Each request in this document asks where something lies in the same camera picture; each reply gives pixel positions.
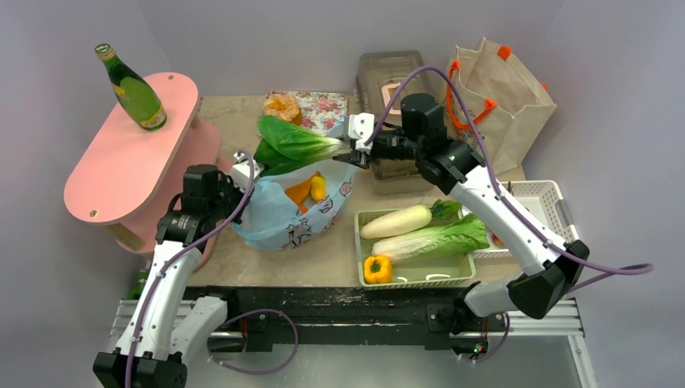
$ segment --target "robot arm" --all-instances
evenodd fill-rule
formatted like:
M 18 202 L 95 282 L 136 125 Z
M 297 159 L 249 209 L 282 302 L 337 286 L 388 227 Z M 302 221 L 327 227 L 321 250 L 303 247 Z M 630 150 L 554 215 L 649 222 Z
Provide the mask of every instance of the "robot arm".
M 210 233 L 217 222 L 227 218 L 246 192 L 250 179 L 250 164 L 235 154 L 235 163 L 228 175 L 216 166 L 188 167 L 183 175 L 183 192 L 169 203 L 165 216 L 158 223 L 154 258 L 141 295 L 114 352 L 100 352 L 93 371 L 105 388 L 124 386 L 125 365 L 132 342 L 131 379 L 143 388 L 183 388 L 187 379 L 187 363 L 206 346 L 207 338 L 228 318 L 226 301 L 218 297 L 199 298 L 192 312 L 174 329 L 176 314 L 191 274 L 200 262 L 205 244 L 190 249 L 170 265 L 162 268 L 184 248 Z M 253 176 L 262 168 L 253 162 Z M 240 214 L 234 219 L 240 222 Z M 145 311 L 138 337 L 134 326 Z
M 408 95 L 401 101 L 402 126 L 383 131 L 371 149 L 364 143 L 373 133 L 373 115 L 362 113 L 346 120 L 343 139 L 350 140 L 351 153 L 338 160 L 368 168 L 381 159 L 414 159 L 422 177 L 445 195 L 475 213 L 509 248 L 522 273 L 510 278 L 475 285 L 458 301 L 457 321 L 473 321 L 500 311 L 521 310 L 541 319 L 573 286 L 582 267 L 550 246 L 587 259 L 590 252 L 580 240 L 566 242 L 499 185 L 493 187 L 482 156 L 466 143 L 448 137 L 443 108 L 432 96 Z M 508 200 L 546 240 L 540 238 L 504 204 Z

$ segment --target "white plastic basket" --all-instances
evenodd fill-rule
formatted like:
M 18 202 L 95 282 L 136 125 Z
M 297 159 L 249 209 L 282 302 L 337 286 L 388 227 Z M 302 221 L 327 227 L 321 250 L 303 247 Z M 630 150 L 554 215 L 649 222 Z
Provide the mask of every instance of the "white plastic basket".
M 570 243 L 578 239 L 578 232 L 574 226 L 568 205 L 561 195 L 559 186 L 553 180 L 524 180 L 502 182 L 502 186 L 509 188 L 513 196 L 527 207 L 533 216 L 549 229 L 554 230 Z M 462 209 L 464 215 L 469 210 Z M 488 233 L 490 248 L 473 252 L 474 259 L 492 259 L 511 257 L 506 248 L 498 248 L 492 240 L 492 234 Z

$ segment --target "plastic bag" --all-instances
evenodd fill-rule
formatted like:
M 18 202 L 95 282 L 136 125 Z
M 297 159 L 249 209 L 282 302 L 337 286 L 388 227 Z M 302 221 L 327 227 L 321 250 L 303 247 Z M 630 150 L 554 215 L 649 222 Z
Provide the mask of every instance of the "plastic bag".
M 342 130 L 341 123 L 328 136 Z M 233 224 L 245 243 L 261 251 L 282 251 L 300 245 L 327 231 L 352 191 L 357 167 L 324 160 L 299 170 L 260 178 L 254 185 L 250 203 L 242 213 L 242 224 Z M 309 179 L 316 171 L 326 180 L 326 197 L 315 204 L 305 203 L 307 213 L 285 195 L 285 189 Z

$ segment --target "metal bracket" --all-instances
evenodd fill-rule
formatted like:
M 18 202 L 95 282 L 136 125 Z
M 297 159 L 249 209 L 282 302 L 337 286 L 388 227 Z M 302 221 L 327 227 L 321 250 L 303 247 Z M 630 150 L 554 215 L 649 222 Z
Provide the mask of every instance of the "metal bracket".
M 269 316 L 266 314 L 253 315 L 246 318 L 246 321 L 251 332 L 265 333 L 269 323 Z
M 426 322 L 431 333 L 448 333 L 454 326 L 454 306 L 448 304 L 426 305 Z
M 574 355 L 574 363 L 582 388 L 597 388 L 597 378 L 590 363 L 590 356 L 587 354 L 585 340 L 580 335 L 569 336 L 569 345 Z

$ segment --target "shelf leg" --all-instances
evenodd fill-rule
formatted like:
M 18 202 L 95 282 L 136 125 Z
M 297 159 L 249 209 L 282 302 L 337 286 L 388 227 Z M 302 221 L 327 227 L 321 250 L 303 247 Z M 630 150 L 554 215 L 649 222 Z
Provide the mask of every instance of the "shelf leg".
M 200 118 L 197 115 L 193 116 L 193 120 L 191 121 L 191 128 L 197 128 L 202 124 Z
M 106 232 L 114 236 L 120 243 L 131 251 L 139 251 L 145 246 L 145 241 L 133 233 L 129 228 L 121 224 L 105 225 L 102 227 Z

